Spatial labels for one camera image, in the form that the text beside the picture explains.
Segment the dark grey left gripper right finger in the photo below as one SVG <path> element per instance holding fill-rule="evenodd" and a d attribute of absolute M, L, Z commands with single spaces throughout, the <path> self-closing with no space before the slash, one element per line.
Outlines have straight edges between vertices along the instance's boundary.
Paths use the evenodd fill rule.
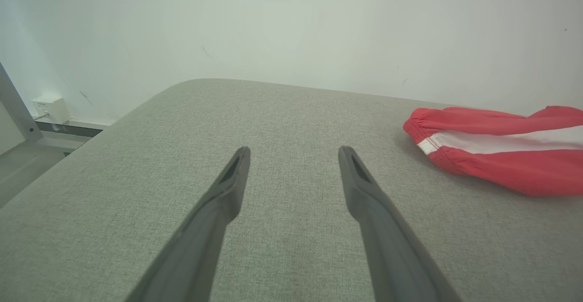
<path fill-rule="evenodd" d="M 349 146 L 338 151 L 344 197 L 362 232 L 377 302 L 459 302 L 408 223 Z"/>

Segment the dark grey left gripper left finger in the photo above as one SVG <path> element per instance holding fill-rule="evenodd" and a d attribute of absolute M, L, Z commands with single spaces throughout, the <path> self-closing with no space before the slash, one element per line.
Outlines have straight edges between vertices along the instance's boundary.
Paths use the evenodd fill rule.
<path fill-rule="evenodd" d="M 227 225 L 241 210 L 251 163 L 239 148 L 148 267 L 128 302 L 206 302 L 210 299 Z"/>

